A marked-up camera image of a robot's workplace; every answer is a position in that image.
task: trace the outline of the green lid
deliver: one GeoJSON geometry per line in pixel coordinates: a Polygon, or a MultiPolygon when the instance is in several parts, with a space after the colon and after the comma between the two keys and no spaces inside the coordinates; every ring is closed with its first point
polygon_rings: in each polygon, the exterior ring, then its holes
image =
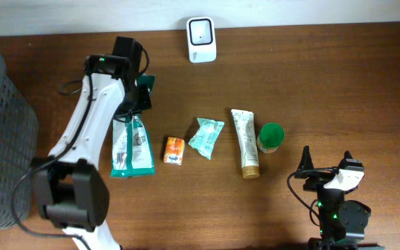
{"type": "Polygon", "coordinates": [[[282,144],[285,132],[283,132],[283,128],[280,125],[268,123],[263,126],[259,138],[264,147],[274,148],[282,144]]]}

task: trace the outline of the white tube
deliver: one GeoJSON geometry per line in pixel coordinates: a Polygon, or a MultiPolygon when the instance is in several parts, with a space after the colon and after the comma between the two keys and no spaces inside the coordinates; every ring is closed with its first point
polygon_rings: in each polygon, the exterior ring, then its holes
{"type": "Polygon", "coordinates": [[[243,178],[257,178],[260,176],[256,146],[256,133],[254,132],[254,114],[244,110],[231,110],[235,130],[239,138],[242,154],[243,178]]]}

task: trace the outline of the gray basket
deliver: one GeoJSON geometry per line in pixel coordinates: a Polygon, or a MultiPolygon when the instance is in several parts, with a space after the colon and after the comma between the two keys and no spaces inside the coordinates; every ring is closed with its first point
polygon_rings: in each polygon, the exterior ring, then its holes
{"type": "MultiPolygon", "coordinates": [[[[36,152],[38,121],[10,79],[0,54],[0,229],[14,224],[10,216],[10,193],[36,152]]],[[[26,219],[31,201],[30,183],[24,182],[15,197],[21,219],[26,219]]]]}

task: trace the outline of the white wall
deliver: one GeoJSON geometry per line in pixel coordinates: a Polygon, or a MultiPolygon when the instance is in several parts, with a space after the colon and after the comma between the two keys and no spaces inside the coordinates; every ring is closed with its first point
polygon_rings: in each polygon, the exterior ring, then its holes
{"type": "Polygon", "coordinates": [[[400,0],[0,0],[0,35],[400,21],[400,0]]]}

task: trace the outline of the teal plastic bag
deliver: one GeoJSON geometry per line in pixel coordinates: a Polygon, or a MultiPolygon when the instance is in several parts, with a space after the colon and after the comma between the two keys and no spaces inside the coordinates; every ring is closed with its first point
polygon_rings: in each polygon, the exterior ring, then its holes
{"type": "MultiPolygon", "coordinates": [[[[145,84],[149,94],[153,89],[155,76],[143,75],[137,85],[145,84]]],[[[151,142],[141,115],[134,115],[129,122],[112,123],[112,171],[111,177],[132,177],[154,175],[155,168],[151,142]]]]}
{"type": "Polygon", "coordinates": [[[222,131],[224,122],[216,122],[211,119],[197,118],[200,128],[194,137],[189,141],[189,145],[196,149],[202,156],[211,160],[214,143],[222,131]]]}

